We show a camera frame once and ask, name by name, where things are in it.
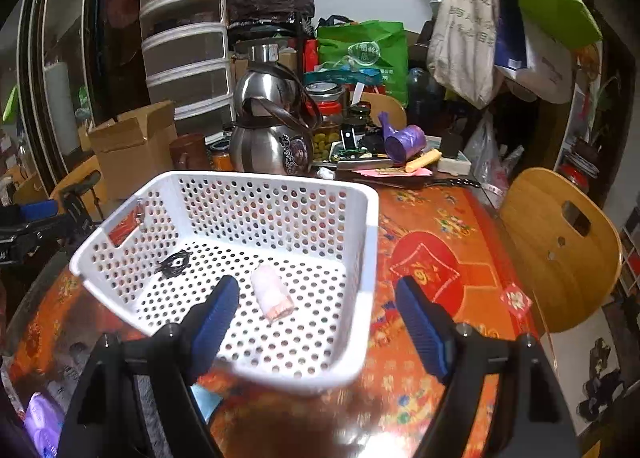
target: jar of olives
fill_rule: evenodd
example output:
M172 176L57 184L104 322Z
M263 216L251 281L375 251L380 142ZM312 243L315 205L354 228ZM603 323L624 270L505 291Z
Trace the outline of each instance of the jar of olives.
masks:
M318 102L322 123L313 130L314 160L328 160L331 144L340 140L342 105L340 102Z

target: basket bottom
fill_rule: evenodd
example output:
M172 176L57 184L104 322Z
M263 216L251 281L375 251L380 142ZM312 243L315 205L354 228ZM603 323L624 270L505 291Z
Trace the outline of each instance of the basket bottom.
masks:
M180 322L226 274L240 285L240 304L217 356L230 372L242 375L243 368L254 368L265 374L308 377L330 369L340 356L337 341L348 339L337 336L347 294L346 268L340 261L203 236L186 238L175 252L182 249L191 257L180 276L165 279L158 273L145 285L134 305L140 323L155 331ZM292 315L272 324L260 310L250 282L260 264L275 269L296 305Z

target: green bag logo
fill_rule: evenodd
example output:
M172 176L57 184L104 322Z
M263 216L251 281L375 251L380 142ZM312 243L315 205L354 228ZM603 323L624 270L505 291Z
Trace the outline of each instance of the green bag logo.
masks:
M375 41L352 44L347 52L349 57L363 66L372 66L380 59L380 47Z

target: perforated basket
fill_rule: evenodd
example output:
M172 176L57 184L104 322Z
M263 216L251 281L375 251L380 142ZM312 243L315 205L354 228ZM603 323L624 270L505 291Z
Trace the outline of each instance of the perforated basket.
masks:
M108 233L139 204L142 223L115 247ZM313 393L345 385L364 363L376 280L378 195L360 184L225 172L168 172L113 213L71 259L71 272L146 335L180 322L229 274L240 305L217 356L236 375ZM189 266L156 273L178 250ZM296 304L269 324L252 271L270 264Z

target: orange tablecloth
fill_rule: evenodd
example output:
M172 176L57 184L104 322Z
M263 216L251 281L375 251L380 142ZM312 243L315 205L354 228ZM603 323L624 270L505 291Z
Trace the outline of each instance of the orange tablecloth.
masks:
M224 401L212 434L228 458L410 457L428 427L443 386L420 363L394 305L394 283L411 274L456 321L513 339L533 332L502 301L518 283L494 220L462 188L383 189L380 194L378 283L369 350L358 380L316 398L268 391L213 372L200 383ZM69 345L93 345L105 330L139 336L63 272L42 301L11 368L16 383L55 373ZM491 421L497 377L484 384L467 457L479 456Z

